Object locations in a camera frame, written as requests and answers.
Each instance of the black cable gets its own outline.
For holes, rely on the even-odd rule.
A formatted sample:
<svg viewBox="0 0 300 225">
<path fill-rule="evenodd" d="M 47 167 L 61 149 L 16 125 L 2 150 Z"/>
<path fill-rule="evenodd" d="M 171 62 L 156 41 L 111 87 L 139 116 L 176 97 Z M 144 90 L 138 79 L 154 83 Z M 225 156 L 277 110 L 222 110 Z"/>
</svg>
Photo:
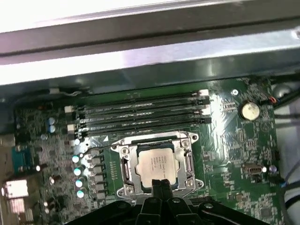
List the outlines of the black cable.
<svg viewBox="0 0 300 225">
<path fill-rule="evenodd" d="M 291 81 L 300 81 L 299 73 L 297 74 L 291 74 L 291 75 L 280 75 L 280 76 L 274 76 L 270 78 L 271 85 L 278 84 L 278 83 L 285 83 L 285 82 L 291 82 Z"/>
<path fill-rule="evenodd" d="M 285 208 L 288 210 L 292 205 L 300 200 L 300 195 L 296 195 L 285 203 Z"/>
<path fill-rule="evenodd" d="M 292 174 L 300 167 L 300 160 L 296 162 L 296 164 L 292 167 L 292 169 L 287 173 L 285 177 L 285 181 L 288 182 Z"/>
<path fill-rule="evenodd" d="M 285 191 L 282 191 L 280 189 L 277 190 L 277 196 L 279 198 L 279 204 L 281 211 L 283 213 L 284 222 L 286 225 L 293 225 L 292 220 L 289 217 L 289 214 L 287 212 L 287 208 L 285 207 Z"/>
<path fill-rule="evenodd" d="M 287 184 L 287 185 L 285 185 L 285 186 L 282 188 L 282 190 L 283 190 L 284 192 L 287 192 L 287 191 L 289 191 L 289 190 L 296 189 L 296 188 L 300 188 L 300 181 L 296 181 L 296 182 L 294 182 L 294 183 Z"/>
<path fill-rule="evenodd" d="M 278 109 L 280 107 L 288 105 L 297 100 L 298 98 L 300 98 L 300 89 L 292 91 L 291 93 L 288 93 L 280 99 L 278 99 L 278 103 L 274 105 L 274 109 Z"/>
<path fill-rule="evenodd" d="M 87 155 L 90 151 L 92 150 L 103 150 L 103 149 L 106 149 L 106 148 L 113 148 L 113 147 L 117 147 L 119 144 L 111 144 L 111 145 L 106 145 L 106 146 L 100 146 L 100 147 L 92 147 L 90 149 L 87 149 L 85 153 L 82 153 L 82 156 L 85 156 Z"/>
<path fill-rule="evenodd" d="M 275 114 L 275 119 L 300 119 L 300 114 Z"/>
</svg>

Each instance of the wire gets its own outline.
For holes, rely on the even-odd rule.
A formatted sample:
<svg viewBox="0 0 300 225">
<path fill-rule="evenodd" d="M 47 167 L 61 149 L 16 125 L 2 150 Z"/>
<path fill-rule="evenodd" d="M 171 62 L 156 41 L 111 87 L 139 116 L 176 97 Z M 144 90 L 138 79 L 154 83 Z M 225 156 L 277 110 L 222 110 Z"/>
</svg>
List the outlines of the wire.
<svg viewBox="0 0 300 225">
<path fill-rule="evenodd" d="M 300 181 L 296 181 L 294 183 L 287 184 L 282 189 L 284 190 L 284 192 L 287 192 L 289 190 L 296 189 L 296 188 L 300 188 Z"/>
<path fill-rule="evenodd" d="M 277 190 L 277 196 L 279 198 L 279 204 L 280 204 L 280 208 L 281 208 L 281 211 L 283 213 L 283 218 L 284 218 L 284 222 L 286 225 L 292 225 L 293 222 L 292 220 L 290 219 L 289 217 L 289 214 L 287 212 L 287 209 L 285 207 L 285 192 L 278 189 Z"/>
<path fill-rule="evenodd" d="M 117 147 L 118 145 L 120 145 L 120 144 L 111 144 L 111 145 L 107 145 L 107 146 L 100 146 L 100 147 L 89 148 L 89 149 L 86 150 L 85 153 L 80 153 L 80 154 L 78 154 L 78 156 L 79 156 L 80 158 L 83 158 L 84 156 L 86 156 L 86 155 L 87 155 L 90 151 L 92 151 L 92 150 L 99 150 L 99 151 L 101 151 L 101 150 L 104 150 L 104 149 L 106 149 L 106 148 L 114 148 L 114 147 Z"/>
<path fill-rule="evenodd" d="M 300 98 L 300 89 L 297 89 L 295 91 L 292 91 L 291 93 L 288 93 L 281 97 L 278 100 L 278 103 L 274 105 L 274 109 L 281 108 L 285 105 L 288 105 L 294 101 L 296 101 L 298 98 Z"/>
<path fill-rule="evenodd" d="M 300 114 L 275 114 L 275 119 L 300 119 Z"/>
<path fill-rule="evenodd" d="M 292 205 L 300 200 L 300 195 L 296 195 L 293 198 L 289 199 L 285 203 L 285 208 L 288 210 Z"/>
<path fill-rule="evenodd" d="M 64 91 L 61 91 L 59 92 L 59 94 L 62 94 L 62 95 L 65 95 L 65 96 L 69 96 L 69 97 L 75 97 L 77 95 L 80 95 L 82 94 L 82 91 L 74 91 L 73 93 L 67 93 L 67 92 L 64 92 Z"/>
<path fill-rule="evenodd" d="M 269 100 L 271 101 L 272 104 L 276 104 L 278 102 L 277 99 L 274 98 L 273 96 L 270 96 Z"/>
<path fill-rule="evenodd" d="M 285 177 L 285 181 L 288 182 L 293 173 L 300 167 L 300 160 L 296 162 L 296 164 L 292 167 L 292 169 L 287 173 Z"/>
</svg>

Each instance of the silver metal plate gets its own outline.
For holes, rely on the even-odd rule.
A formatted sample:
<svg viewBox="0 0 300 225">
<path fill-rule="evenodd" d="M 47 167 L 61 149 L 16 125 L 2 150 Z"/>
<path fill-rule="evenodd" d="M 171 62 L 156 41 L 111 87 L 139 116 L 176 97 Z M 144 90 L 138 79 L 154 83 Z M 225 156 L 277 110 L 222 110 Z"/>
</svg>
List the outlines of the silver metal plate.
<svg viewBox="0 0 300 225">
<path fill-rule="evenodd" d="M 168 166 L 172 166 L 174 169 L 174 176 L 177 178 L 175 188 L 173 188 L 173 194 L 175 196 L 186 196 L 204 186 L 203 181 L 197 180 L 195 178 L 192 144 L 199 140 L 199 135 L 190 132 L 176 131 L 176 132 L 165 132 L 150 135 L 140 135 L 140 136 L 130 136 L 121 139 L 113 144 L 116 147 L 112 147 L 111 150 L 118 152 L 121 161 L 122 177 L 124 181 L 124 186 L 117 190 L 117 195 L 121 198 L 135 200 L 137 197 L 143 197 L 150 195 L 150 193 L 145 193 L 142 187 L 141 176 L 151 176 L 153 174 L 151 171 L 144 171 L 147 165 L 139 165 L 141 160 L 138 157 L 138 150 L 142 146 L 153 146 L 152 149 L 146 150 L 153 154 L 155 151 L 160 150 L 161 153 L 157 156 L 162 157 L 162 155 L 167 156 L 168 160 L 174 159 L 173 162 L 169 162 Z M 173 146 L 172 154 L 170 155 L 167 147 L 162 147 L 159 149 L 160 144 L 169 143 Z M 168 176 L 173 179 L 172 171 L 168 168 Z M 146 182 L 149 183 L 149 179 L 158 179 L 160 175 L 152 175 L 153 177 L 148 177 Z"/>
</svg>

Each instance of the cable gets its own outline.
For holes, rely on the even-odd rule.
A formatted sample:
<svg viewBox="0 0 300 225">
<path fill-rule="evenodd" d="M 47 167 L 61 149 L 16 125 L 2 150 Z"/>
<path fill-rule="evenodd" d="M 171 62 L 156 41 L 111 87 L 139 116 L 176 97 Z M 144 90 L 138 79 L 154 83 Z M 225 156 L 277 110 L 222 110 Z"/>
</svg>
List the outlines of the cable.
<svg viewBox="0 0 300 225">
<path fill-rule="evenodd" d="M 13 105 L 17 105 L 20 102 L 24 100 L 29 100 L 32 101 L 32 99 L 41 97 L 41 96 L 49 96 L 49 95 L 65 95 L 68 97 L 75 97 L 77 95 L 82 94 L 83 92 L 81 90 L 76 90 L 71 93 L 68 93 L 66 90 L 62 90 L 59 88 L 50 88 L 50 89 L 45 89 L 45 90 L 37 90 L 29 93 L 24 93 L 22 96 L 17 97 L 15 100 L 13 100 Z"/>
<path fill-rule="evenodd" d="M 284 222 L 286 225 L 292 225 L 292 220 L 289 217 L 289 214 L 287 212 L 287 209 L 285 207 L 285 192 L 283 192 L 282 190 L 278 189 L 277 190 L 277 196 L 279 198 L 279 204 L 280 204 L 280 208 L 281 211 L 283 213 L 283 218 L 284 218 Z"/>
<path fill-rule="evenodd" d="M 275 114 L 275 119 L 300 119 L 300 114 Z"/>
<path fill-rule="evenodd" d="M 288 210 L 292 205 L 300 200 L 300 195 L 296 195 L 293 198 L 289 199 L 285 203 L 285 208 Z"/>
<path fill-rule="evenodd" d="M 283 97 L 281 97 L 278 100 L 278 103 L 274 105 L 274 109 L 278 109 L 285 105 L 288 105 L 288 104 L 294 102 L 295 100 L 297 100 L 298 98 L 300 98 L 300 89 L 292 91 L 291 93 L 288 93 L 288 94 L 284 95 Z"/>
<path fill-rule="evenodd" d="M 117 147 L 119 144 L 111 144 L 111 145 L 107 145 L 107 146 L 103 146 L 103 147 L 93 147 L 93 148 L 90 148 L 90 149 L 87 149 L 86 150 L 86 152 L 85 153 L 80 153 L 80 154 L 78 154 L 78 156 L 80 157 L 80 158 L 83 158 L 84 156 L 86 156 L 90 151 L 92 151 L 92 150 L 99 150 L 99 151 L 101 151 L 101 150 L 103 150 L 103 149 L 106 149 L 106 148 L 114 148 L 114 147 Z"/>
<path fill-rule="evenodd" d="M 287 192 L 289 190 L 296 189 L 296 188 L 300 188 L 300 181 L 296 181 L 294 183 L 287 184 L 282 189 L 284 190 L 284 192 Z"/>
<path fill-rule="evenodd" d="M 296 164 L 292 167 L 292 169 L 287 173 L 285 177 L 285 181 L 288 182 L 292 174 L 300 167 L 300 160 L 296 162 Z"/>
</svg>

